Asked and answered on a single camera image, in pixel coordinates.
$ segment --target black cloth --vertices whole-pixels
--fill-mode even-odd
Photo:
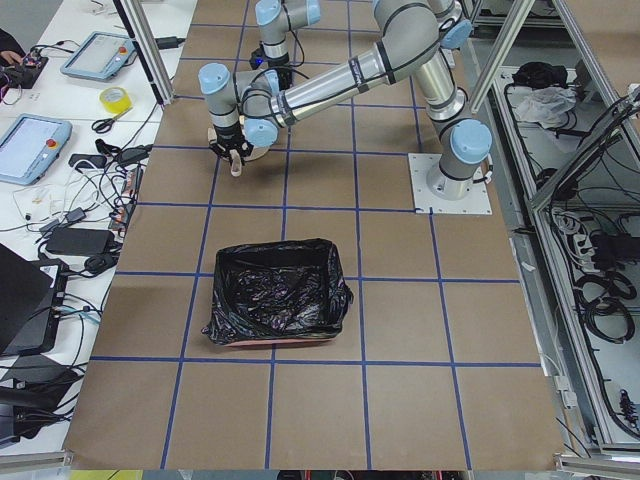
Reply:
[[[0,29],[0,52],[4,52],[5,50],[11,50],[12,52],[19,54],[21,57],[24,57],[24,50],[16,39],[13,38],[11,34]],[[9,66],[9,63],[4,58],[0,57],[0,65],[7,67]]]

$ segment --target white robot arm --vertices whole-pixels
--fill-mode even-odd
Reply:
[[[428,175],[428,183],[436,195],[449,200],[462,198],[488,155],[492,138],[485,125],[470,118],[466,94],[456,86],[440,47],[443,43],[460,46],[470,33],[470,25],[456,0],[374,0],[373,10],[381,40],[367,52],[288,90],[268,82],[269,70],[254,72],[254,80],[246,86],[239,85],[237,78],[232,81],[223,65],[205,65],[199,80],[217,142],[235,138],[235,144],[225,150],[235,149],[244,158],[253,146],[273,145],[280,128],[378,85],[392,85],[411,76],[427,100],[427,114],[444,150],[439,165]],[[256,12],[261,28],[282,23],[280,0],[261,0]],[[240,112],[245,115],[244,134]]]

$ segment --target yellow tape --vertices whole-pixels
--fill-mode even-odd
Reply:
[[[107,111],[118,115],[131,108],[131,99],[124,88],[107,88],[100,94],[100,102]]]

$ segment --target black plastic bag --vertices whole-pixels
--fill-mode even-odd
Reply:
[[[323,340],[353,301],[336,246],[323,239],[239,245],[216,255],[211,322],[218,345]]]

